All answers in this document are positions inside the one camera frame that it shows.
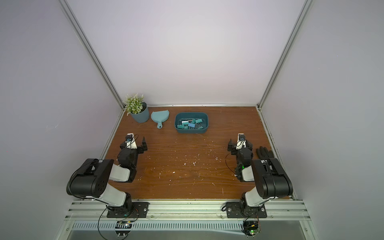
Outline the teal plastic storage box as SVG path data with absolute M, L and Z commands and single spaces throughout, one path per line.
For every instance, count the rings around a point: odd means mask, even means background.
M 181 130 L 177 129 L 176 125 L 178 123 L 178 120 L 180 119 L 203 119 L 203 129 L 200 130 Z M 203 134 L 207 131 L 209 127 L 209 117 L 206 113 L 203 112 L 183 112 L 179 113 L 175 117 L 175 128 L 178 131 L 178 133 L 181 134 Z

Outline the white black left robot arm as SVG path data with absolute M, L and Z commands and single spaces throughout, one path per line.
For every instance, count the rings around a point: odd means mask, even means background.
M 67 183 L 67 194 L 78 199 L 93 199 L 107 205 L 116 214 L 129 215 L 135 210 L 132 197 L 109 184 L 131 183 L 137 174 L 138 158 L 148 150 L 146 139 L 136 143 L 138 136 L 133 133 L 125 136 L 120 145 L 117 162 L 113 159 L 87 159 L 72 174 Z

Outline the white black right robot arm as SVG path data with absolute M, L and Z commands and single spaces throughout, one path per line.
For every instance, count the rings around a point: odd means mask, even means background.
M 293 184 L 273 151 L 260 146 L 253 152 L 253 145 L 240 134 L 236 143 L 229 141 L 228 152 L 236 157 L 235 177 L 255 186 L 242 194 L 240 208 L 245 214 L 274 199 L 293 194 Z

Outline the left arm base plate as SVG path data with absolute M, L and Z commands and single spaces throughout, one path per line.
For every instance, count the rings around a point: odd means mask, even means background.
M 107 218 L 146 218 L 149 202 L 132 202 L 121 207 L 107 207 Z

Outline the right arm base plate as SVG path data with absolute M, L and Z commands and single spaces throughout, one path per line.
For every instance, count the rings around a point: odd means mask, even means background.
M 221 211 L 225 212 L 229 219 L 267 218 L 267 212 L 264 205 L 261 207 L 249 207 L 240 202 L 227 202 L 222 206 Z

